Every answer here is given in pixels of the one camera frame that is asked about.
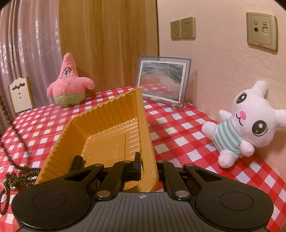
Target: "table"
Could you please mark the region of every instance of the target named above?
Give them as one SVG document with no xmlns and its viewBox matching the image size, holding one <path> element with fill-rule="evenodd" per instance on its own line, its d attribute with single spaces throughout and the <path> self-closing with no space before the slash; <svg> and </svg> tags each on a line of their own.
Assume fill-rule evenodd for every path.
<svg viewBox="0 0 286 232">
<path fill-rule="evenodd" d="M 68 121 L 83 112 L 133 87 L 87 95 L 80 105 L 61 108 L 55 104 L 24 112 L 15 119 L 32 157 L 32 167 L 42 167 L 53 144 Z M 156 160 L 172 162 L 176 167 L 193 163 L 212 172 L 247 183 L 265 191 L 274 202 L 274 212 L 267 228 L 279 231 L 286 219 L 286 184 L 258 155 L 243 157 L 230 169 L 223 170 L 217 162 L 218 151 L 213 143 L 201 133 L 202 124 L 213 121 L 192 104 L 185 102 L 184 109 L 172 111 L 170 107 L 153 102 L 144 102 L 150 135 Z M 13 160 L 21 165 L 27 161 L 22 144 L 9 128 L 2 137 Z M 0 151 L 0 168 L 9 165 L 3 150 Z M 11 168 L 0 172 L 0 181 Z M 9 207 L 0 217 L 0 232 L 16 231 L 19 228 Z"/>
</svg>

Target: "white curtain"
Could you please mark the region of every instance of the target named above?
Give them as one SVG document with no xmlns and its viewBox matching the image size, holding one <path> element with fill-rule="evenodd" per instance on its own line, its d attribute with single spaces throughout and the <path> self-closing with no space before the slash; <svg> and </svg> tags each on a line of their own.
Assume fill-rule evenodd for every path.
<svg viewBox="0 0 286 232">
<path fill-rule="evenodd" d="M 35 107 L 52 103 L 46 91 L 62 63 L 58 15 L 59 0 L 12 0 L 1 10 L 0 93 L 10 113 L 8 85 L 19 77 L 29 77 Z"/>
</svg>

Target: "plush toy eyes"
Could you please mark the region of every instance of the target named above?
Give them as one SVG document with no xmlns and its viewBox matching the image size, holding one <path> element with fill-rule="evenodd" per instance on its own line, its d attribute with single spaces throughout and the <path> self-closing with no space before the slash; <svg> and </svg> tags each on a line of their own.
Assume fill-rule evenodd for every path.
<svg viewBox="0 0 286 232">
<path fill-rule="evenodd" d="M 267 130 L 267 124 L 265 123 L 265 121 L 262 120 L 258 120 L 252 126 L 252 133 L 258 137 L 264 135 Z"/>
<path fill-rule="evenodd" d="M 242 103 L 247 97 L 247 94 L 246 93 L 242 93 L 241 95 L 238 96 L 237 100 L 236 100 L 236 103 L 239 104 L 239 103 Z"/>
<path fill-rule="evenodd" d="M 65 70 L 63 72 L 63 77 L 68 77 L 71 74 L 70 70 Z"/>
</svg>

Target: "patrick star plush toy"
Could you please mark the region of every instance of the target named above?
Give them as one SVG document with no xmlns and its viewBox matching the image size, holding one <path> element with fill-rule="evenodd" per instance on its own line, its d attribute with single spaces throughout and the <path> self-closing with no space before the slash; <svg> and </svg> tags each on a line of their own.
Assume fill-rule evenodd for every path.
<svg viewBox="0 0 286 232">
<path fill-rule="evenodd" d="M 94 87 L 90 78 L 78 76 L 74 58 L 66 53 L 59 77 L 47 89 L 47 97 L 54 97 L 57 105 L 69 107 L 81 103 L 86 97 L 86 89 L 92 90 Z"/>
<path fill-rule="evenodd" d="M 267 146 L 277 127 L 286 128 L 286 110 L 273 109 L 264 98 L 265 81 L 257 81 L 251 89 L 240 92 L 234 99 L 231 113 L 219 111 L 223 122 L 206 122 L 204 135 L 219 151 L 219 165 L 231 167 L 240 156 L 251 156 L 254 146 Z"/>
</svg>

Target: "white chair back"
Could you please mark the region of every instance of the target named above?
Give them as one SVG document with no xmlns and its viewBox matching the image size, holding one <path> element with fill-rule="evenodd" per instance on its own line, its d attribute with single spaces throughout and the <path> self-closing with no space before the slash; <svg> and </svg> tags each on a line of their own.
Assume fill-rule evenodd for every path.
<svg viewBox="0 0 286 232">
<path fill-rule="evenodd" d="M 15 115 L 18 112 L 34 108 L 30 91 L 29 78 L 18 78 L 8 86 Z"/>
</svg>

